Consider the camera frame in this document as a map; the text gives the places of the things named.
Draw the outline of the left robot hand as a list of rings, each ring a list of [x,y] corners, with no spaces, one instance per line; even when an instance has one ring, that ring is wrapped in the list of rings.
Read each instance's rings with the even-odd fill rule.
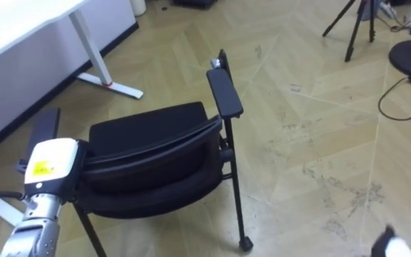
[[[24,176],[27,196],[51,194],[63,203],[73,198],[86,157],[86,142],[55,138],[35,145]]]

